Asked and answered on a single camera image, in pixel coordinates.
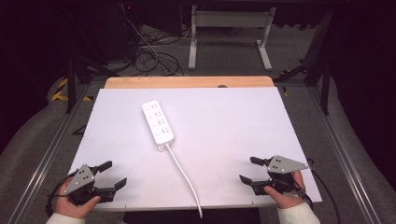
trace power strip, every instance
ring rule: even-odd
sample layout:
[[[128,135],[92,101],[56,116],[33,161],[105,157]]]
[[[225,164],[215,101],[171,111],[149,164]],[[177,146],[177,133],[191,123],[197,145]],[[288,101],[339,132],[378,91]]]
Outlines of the power strip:
[[[142,108],[158,149],[163,151],[165,146],[174,144],[175,136],[161,109],[160,103],[158,101],[149,101],[142,104]]]
[[[184,175],[187,182],[190,185],[191,191],[194,194],[195,201],[197,202],[199,216],[203,218],[202,207],[198,200],[198,196],[195,192],[192,183],[190,182],[189,178],[187,177],[186,173],[184,173],[183,169],[181,168],[180,164],[178,163],[172,149],[171,145],[175,142],[175,136],[172,132],[171,127],[169,126],[168,120],[161,109],[160,103],[158,101],[149,101],[147,103],[142,104],[143,112],[145,113],[146,120],[148,121],[149,129],[151,130],[152,136],[154,137],[155,144],[160,151],[164,149],[168,149],[174,159],[178,169]]]

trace white tabletop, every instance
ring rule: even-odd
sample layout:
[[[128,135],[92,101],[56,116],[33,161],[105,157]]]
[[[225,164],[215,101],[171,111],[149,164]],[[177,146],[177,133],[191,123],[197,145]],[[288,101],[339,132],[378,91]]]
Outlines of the white tabletop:
[[[306,162],[277,88],[100,90],[70,173],[83,163],[112,161],[95,186],[113,187],[127,177],[112,203],[97,210],[196,208],[191,189],[169,151],[156,148],[141,105],[157,100],[175,134],[172,145],[203,208],[275,204],[256,196],[239,175],[269,178],[250,157],[274,155]],[[321,202],[311,172],[303,170],[307,194]]]

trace metal frame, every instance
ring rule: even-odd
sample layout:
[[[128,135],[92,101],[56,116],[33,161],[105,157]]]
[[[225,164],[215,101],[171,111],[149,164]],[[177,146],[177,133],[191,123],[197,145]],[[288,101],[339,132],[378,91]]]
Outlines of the metal frame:
[[[29,185],[26,187],[26,190],[22,194],[17,207],[15,208],[14,212],[8,220],[8,224],[22,223],[26,213],[28,212],[35,196],[37,195],[41,187],[41,184],[43,183],[50,169],[50,166],[52,165],[52,162],[58,154],[62,141],[64,140],[64,133],[69,127],[69,124],[74,115],[76,114],[78,106],[83,101],[89,87],[89,85],[82,85],[82,87],[79,89],[76,103],[70,109],[69,113],[64,115],[64,120],[62,121],[61,126],[53,137],[52,142],[50,143],[46,151],[46,154],[44,155],[32,178],[30,179]]]
[[[337,133],[333,128],[331,118],[329,118],[329,116],[327,116],[322,111],[322,106],[321,102],[319,101],[318,93],[313,87],[308,87],[307,89],[311,100],[317,106],[322,121],[326,126],[326,129],[330,136],[330,141],[332,142],[334,154],[337,157],[341,168],[344,171],[349,186],[352,189],[353,194],[355,195],[356,201],[358,202],[359,207],[361,208],[361,212],[363,213],[367,223],[381,223],[378,214],[376,213],[375,208],[371,203],[366,190],[364,189],[361,177],[356,166],[353,163],[353,160],[350,158],[347,149],[340,142],[340,138],[338,137]]]
[[[192,6],[191,11],[191,44],[189,69],[196,66],[196,54],[198,41],[196,38],[197,27],[265,27],[261,40],[257,40],[257,47],[262,56],[262,63],[266,71],[272,71],[272,65],[268,58],[265,44],[270,33],[271,25],[275,16],[275,7],[269,12],[224,12],[224,11],[196,11]]]

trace hand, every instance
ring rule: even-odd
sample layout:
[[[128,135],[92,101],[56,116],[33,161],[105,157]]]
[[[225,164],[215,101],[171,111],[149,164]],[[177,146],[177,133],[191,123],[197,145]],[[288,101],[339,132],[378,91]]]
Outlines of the hand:
[[[61,185],[59,194],[63,194],[67,185],[70,183],[72,178],[67,179]],[[91,210],[99,203],[100,197],[96,196],[91,198],[89,201],[84,203],[82,206],[76,206],[70,201],[69,197],[59,197],[56,202],[56,213],[67,217],[85,218]]]
[[[293,173],[293,179],[295,182],[297,182],[300,188],[305,189],[303,175],[301,174],[300,171],[296,171]],[[270,186],[265,186],[264,191],[277,202],[279,208],[281,209],[291,208],[305,202],[302,198],[285,196],[277,192],[276,189]]]

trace black cable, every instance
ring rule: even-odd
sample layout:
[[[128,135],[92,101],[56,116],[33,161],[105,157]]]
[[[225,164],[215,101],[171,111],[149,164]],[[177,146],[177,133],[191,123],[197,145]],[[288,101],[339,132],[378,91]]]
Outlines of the black cable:
[[[163,33],[163,35],[160,36],[160,37],[158,37],[158,35],[156,35],[154,37],[152,37],[151,35],[143,35],[143,36],[147,36],[148,37],[148,39],[146,39],[146,41],[153,47],[172,45],[172,44],[175,44],[175,43],[179,42],[180,39],[181,39],[180,36],[173,36],[173,35],[169,35],[167,33]],[[160,41],[163,41],[167,37],[174,37],[175,39],[171,40],[170,42],[166,42],[166,43],[158,43]],[[147,46],[147,43],[146,42],[142,43],[142,44],[140,44],[140,46],[141,47],[145,47],[145,46]]]
[[[61,180],[61,182],[58,183],[58,185],[55,187],[55,189],[52,191],[52,193],[48,196],[48,200],[47,200],[47,205],[46,205],[46,213],[47,216],[50,217],[53,214],[53,210],[52,210],[52,200],[55,197],[59,197],[60,195],[56,194],[56,192],[58,191],[58,189],[61,187],[61,185],[64,183],[64,181],[66,181],[68,178],[74,176],[77,173],[77,171],[75,171],[74,173],[67,175],[65,178],[63,178]]]
[[[311,207],[311,210],[314,210],[314,204],[312,203],[311,198],[306,194],[305,189],[301,188],[300,185],[297,183],[297,181],[293,180],[294,184],[297,185],[297,192],[302,193],[303,195],[301,196],[306,203],[308,203],[309,207]]]
[[[170,45],[170,44],[176,43],[180,39],[179,36],[173,36],[173,35],[170,35],[170,34],[164,32],[164,31],[151,31],[151,32],[148,32],[148,33],[144,33],[143,36],[146,36],[148,38],[148,39],[146,39],[146,41],[150,45],[153,45],[153,44],[155,44],[157,42],[160,42],[160,41],[162,41],[163,39],[165,39],[167,37],[174,37],[175,38],[175,40],[173,40],[172,42],[169,42],[169,43],[166,43],[166,44],[159,44],[159,45],[156,45],[156,46]]]
[[[312,174],[319,180],[319,182],[321,183],[321,185],[326,189],[327,193],[329,194],[330,199],[332,200],[332,205],[334,206],[334,210],[335,210],[335,214],[337,215],[337,223],[340,224],[341,223],[341,218],[340,218],[340,213],[338,211],[338,207],[337,204],[335,203],[335,199],[332,196],[332,194],[330,193],[330,190],[327,188],[327,186],[325,185],[324,181],[320,178],[320,176],[318,175],[318,173],[315,171],[313,164],[314,164],[314,160],[312,159],[307,159],[309,167],[311,169]]]
[[[139,61],[139,63],[136,63],[134,65],[134,68],[140,73],[133,74],[132,77],[142,74],[146,74],[147,76],[149,72],[153,71],[159,65],[162,66],[165,70],[165,74],[163,74],[163,76],[165,77],[176,75],[179,70],[181,71],[181,75],[184,76],[184,71],[181,68],[178,60],[174,56],[162,52],[153,53],[144,48],[139,48],[137,52],[137,60]],[[176,66],[176,69],[174,71],[170,63]]]

